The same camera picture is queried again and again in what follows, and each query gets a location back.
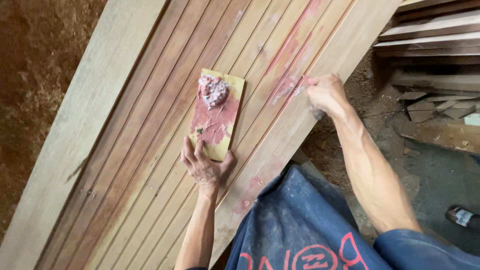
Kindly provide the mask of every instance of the left hand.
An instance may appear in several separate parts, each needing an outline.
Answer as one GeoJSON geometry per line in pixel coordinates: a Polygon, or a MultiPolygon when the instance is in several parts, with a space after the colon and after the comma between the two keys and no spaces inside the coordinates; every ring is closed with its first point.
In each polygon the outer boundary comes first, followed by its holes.
{"type": "Polygon", "coordinates": [[[189,175],[197,181],[200,188],[218,188],[230,176],[237,162],[230,150],[223,162],[213,162],[204,154],[203,147],[204,142],[199,140],[193,150],[190,138],[185,137],[180,160],[187,165],[189,175]]]}

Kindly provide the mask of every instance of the workshop floor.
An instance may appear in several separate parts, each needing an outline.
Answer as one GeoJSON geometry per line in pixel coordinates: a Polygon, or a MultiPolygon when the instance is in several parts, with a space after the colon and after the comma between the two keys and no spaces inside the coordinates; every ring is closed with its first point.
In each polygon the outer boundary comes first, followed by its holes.
{"type": "MultiPolygon", "coordinates": [[[[106,2],[0,0],[0,241],[106,2]]],[[[438,151],[432,147],[410,146],[429,153],[416,160],[403,155],[404,141],[396,135],[395,125],[406,116],[389,117],[389,112],[401,110],[399,93],[386,82],[389,72],[369,51],[345,83],[347,97],[406,185],[419,219],[440,235],[456,233],[457,238],[447,238],[461,246],[468,233],[450,228],[440,215],[444,204],[455,198],[480,210],[479,203],[472,202],[478,194],[474,188],[480,185],[470,180],[478,175],[464,176],[458,170],[448,176],[461,181],[446,177],[440,169],[446,170],[449,153],[440,158],[432,154],[438,151]],[[430,166],[438,171],[429,176],[423,167],[429,164],[442,166],[430,166]]],[[[353,195],[331,120],[320,121],[301,148],[326,179],[343,190],[361,232],[372,242],[375,230],[353,195]]]]}

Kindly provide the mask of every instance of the bottle label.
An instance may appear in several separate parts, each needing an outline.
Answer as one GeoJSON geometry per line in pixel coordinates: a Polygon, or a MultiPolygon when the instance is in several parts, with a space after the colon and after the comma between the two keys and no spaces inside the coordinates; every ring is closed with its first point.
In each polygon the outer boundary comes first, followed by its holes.
{"type": "Polygon", "coordinates": [[[468,221],[473,216],[473,213],[461,209],[455,214],[455,216],[456,216],[456,223],[466,227],[468,224],[468,221]]]}

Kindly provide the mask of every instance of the bottle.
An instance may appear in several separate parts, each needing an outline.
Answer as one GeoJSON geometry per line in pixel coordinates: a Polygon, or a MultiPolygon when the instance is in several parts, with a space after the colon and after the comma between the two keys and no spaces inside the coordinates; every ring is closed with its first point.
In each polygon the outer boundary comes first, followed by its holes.
{"type": "Polygon", "coordinates": [[[467,229],[480,231],[480,216],[461,206],[450,206],[445,213],[445,218],[467,229]]]}

